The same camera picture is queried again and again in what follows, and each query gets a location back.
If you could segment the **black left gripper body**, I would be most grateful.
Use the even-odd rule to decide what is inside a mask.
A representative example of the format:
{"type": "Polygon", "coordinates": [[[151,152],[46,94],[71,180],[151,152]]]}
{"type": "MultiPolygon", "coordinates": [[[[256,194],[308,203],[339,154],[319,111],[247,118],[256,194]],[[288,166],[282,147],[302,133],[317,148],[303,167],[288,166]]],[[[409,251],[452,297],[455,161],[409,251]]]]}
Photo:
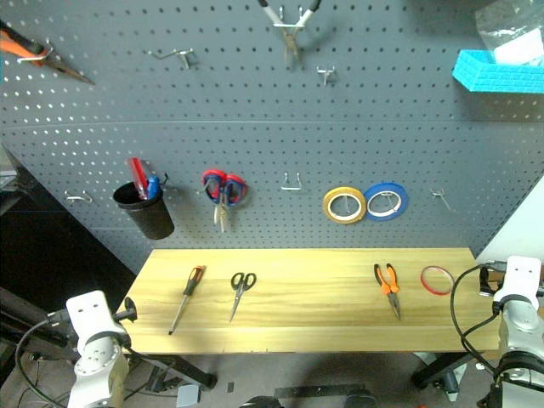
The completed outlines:
{"type": "Polygon", "coordinates": [[[138,319],[135,303],[130,297],[125,297],[124,307],[125,309],[123,311],[112,315],[112,319],[116,323],[119,323],[121,320],[130,320],[131,322],[134,322],[138,319]]]}

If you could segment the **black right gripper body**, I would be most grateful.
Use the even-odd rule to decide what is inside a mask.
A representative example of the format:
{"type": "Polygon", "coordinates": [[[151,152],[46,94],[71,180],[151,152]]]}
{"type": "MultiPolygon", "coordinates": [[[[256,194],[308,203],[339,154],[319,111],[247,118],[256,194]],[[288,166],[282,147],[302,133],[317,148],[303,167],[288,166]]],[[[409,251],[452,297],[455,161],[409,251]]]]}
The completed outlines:
{"type": "Polygon", "coordinates": [[[501,289],[506,269],[506,262],[482,263],[479,266],[479,295],[492,297],[501,289]]]}

